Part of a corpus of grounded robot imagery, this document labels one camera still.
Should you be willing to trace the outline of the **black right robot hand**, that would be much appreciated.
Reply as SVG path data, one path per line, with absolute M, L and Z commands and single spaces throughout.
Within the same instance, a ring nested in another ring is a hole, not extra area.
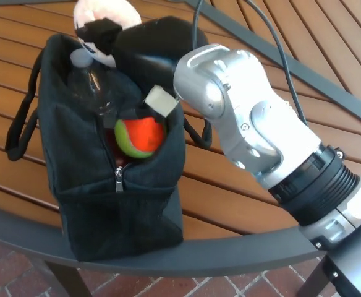
M 123 29 L 108 18 L 75 26 L 83 43 L 112 56 L 117 69 L 147 94 L 154 85 L 174 95 L 173 80 L 180 59 L 208 39 L 199 28 L 177 17 L 162 17 Z

